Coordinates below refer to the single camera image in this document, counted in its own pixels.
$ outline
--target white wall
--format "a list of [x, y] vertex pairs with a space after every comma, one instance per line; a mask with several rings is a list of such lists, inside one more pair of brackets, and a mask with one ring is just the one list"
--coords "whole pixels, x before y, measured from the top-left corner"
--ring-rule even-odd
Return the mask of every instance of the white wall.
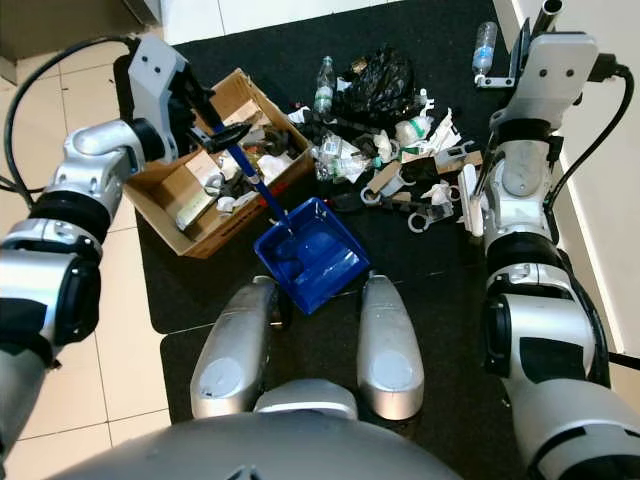
[[[496, 0], [498, 11], [500, 4], [509, 1]], [[541, 0], [514, 0], [515, 15], [520, 22], [526, 16], [533, 21], [541, 4]], [[509, 10], [503, 10], [500, 16], [501, 24], [505, 24]], [[602, 52], [615, 53], [618, 62], [628, 65], [640, 79], [636, 47], [639, 17], [637, 0], [564, 0], [557, 27], [593, 35]], [[509, 45], [515, 30], [503, 28]], [[586, 85], [582, 104], [565, 115], [563, 168], [609, 122], [623, 88], [621, 79]], [[640, 255], [636, 253], [640, 235], [640, 94], [636, 92], [618, 128], [575, 174], [569, 187], [615, 348], [640, 356]]]

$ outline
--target plastic bottle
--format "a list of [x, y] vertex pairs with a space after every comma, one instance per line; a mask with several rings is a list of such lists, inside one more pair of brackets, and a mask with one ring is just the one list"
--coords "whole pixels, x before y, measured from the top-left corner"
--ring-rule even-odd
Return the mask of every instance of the plastic bottle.
[[431, 123], [433, 123], [433, 117], [423, 116], [398, 122], [396, 124], [396, 140], [400, 143], [400, 147], [403, 148], [427, 138], [431, 130]]
[[473, 62], [471, 64], [473, 73], [476, 76], [486, 75], [491, 70], [497, 33], [498, 26], [495, 22], [484, 22], [478, 27], [476, 49], [473, 52]]
[[318, 73], [318, 89], [313, 102], [313, 109], [318, 113], [329, 113], [336, 89], [336, 75], [333, 72], [333, 59], [324, 57]]

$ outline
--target black rubber mat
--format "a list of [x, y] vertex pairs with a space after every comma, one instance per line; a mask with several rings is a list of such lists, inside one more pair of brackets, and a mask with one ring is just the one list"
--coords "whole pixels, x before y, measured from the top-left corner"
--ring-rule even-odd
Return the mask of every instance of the black rubber mat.
[[[478, 24], [492, 19], [496, 17], [490, 0], [409, 0], [177, 48], [204, 85], [213, 85], [241, 67], [288, 112], [291, 102], [313, 99], [322, 57], [333, 55], [340, 70], [386, 42], [413, 60], [416, 85], [428, 88], [436, 99], [433, 114], [455, 108], [459, 112], [455, 124], [463, 137], [483, 143], [488, 137], [488, 119], [504, 95], [476, 91], [471, 56]], [[507, 64], [501, 42], [499, 39], [496, 48], [496, 71]], [[313, 188], [293, 189], [283, 203], [294, 207], [306, 200]], [[256, 219], [203, 261], [176, 257], [138, 216], [151, 319], [158, 332], [211, 323], [235, 291], [263, 271], [253, 253], [253, 242], [269, 227], [266, 219], [267, 215]], [[462, 233], [439, 234], [434, 228], [415, 236], [407, 229], [406, 216], [368, 212], [353, 223], [374, 260], [385, 260], [379, 268], [394, 280], [459, 265], [464, 263], [460, 256], [467, 255]], [[230, 271], [236, 275], [230, 278]]]
[[[488, 119], [503, 94], [477, 92], [471, 55], [479, 23], [496, 20], [490, 0], [422, 0], [391, 3], [178, 46], [196, 75], [212, 85], [241, 67], [285, 112], [310, 102], [322, 57], [338, 71], [383, 43], [414, 61], [417, 86], [436, 98], [436, 116], [456, 109], [465, 139], [488, 137]], [[498, 40], [495, 64], [506, 69]], [[317, 187], [307, 178], [285, 193], [291, 208]], [[257, 218], [207, 260], [176, 257], [138, 216], [149, 306], [154, 328], [168, 333], [161, 354], [173, 422], [190, 415], [189, 381], [211, 324], [243, 284], [265, 273], [253, 242], [268, 227]], [[425, 404], [409, 422], [385, 426], [413, 438], [468, 479], [520, 479], [510, 411], [501, 404], [498, 379], [480, 367], [480, 311], [484, 264], [479, 246], [453, 221], [416, 235], [406, 215], [379, 209], [340, 215], [369, 252], [373, 265], [398, 282], [425, 366]], [[267, 386], [324, 377], [355, 388], [358, 305], [363, 279], [311, 317], [294, 312], [290, 330], [271, 344]], [[379, 423], [365, 408], [363, 418]]]

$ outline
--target tile floor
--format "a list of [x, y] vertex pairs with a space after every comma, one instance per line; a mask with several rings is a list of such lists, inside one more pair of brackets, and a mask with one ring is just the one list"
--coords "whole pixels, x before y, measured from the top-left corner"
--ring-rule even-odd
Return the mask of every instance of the tile floor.
[[[176, 44], [380, 3], [387, 2], [162, 0], [165, 27], [157, 33]], [[202, 14], [209, 10], [211, 15]], [[25, 97], [14, 145], [28, 185], [42, 185], [52, 175], [69, 132], [117, 116], [110, 64], [121, 52], [121, 46], [111, 44], [79, 52], [42, 75]], [[41, 55], [20, 61], [19, 79], [47, 58], [49, 55]], [[0, 118], [14, 91], [6, 82], [0, 83]], [[6, 175], [2, 155], [0, 152], [0, 171]], [[0, 202], [3, 236], [24, 218], [26, 209], [17, 195], [0, 192]], [[159, 354], [161, 335], [149, 320], [136, 220], [126, 199], [104, 251], [100, 324], [84, 342], [65, 348], [59, 357], [63, 368], [48, 375], [33, 415], [7, 461], [10, 480], [51, 475], [169, 425]], [[616, 369], [614, 374], [614, 380], [630, 377], [626, 369]], [[640, 409], [637, 398], [634, 406]]]

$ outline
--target garbage bag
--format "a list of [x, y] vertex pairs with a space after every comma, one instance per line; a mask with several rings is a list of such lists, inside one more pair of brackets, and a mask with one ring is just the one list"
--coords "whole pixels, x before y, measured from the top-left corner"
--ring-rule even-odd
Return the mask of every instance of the garbage bag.
[[411, 61], [389, 46], [378, 49], [351, 86], [337, 92], [333, 113], [365, 125], [390, 128], [416, 114]]

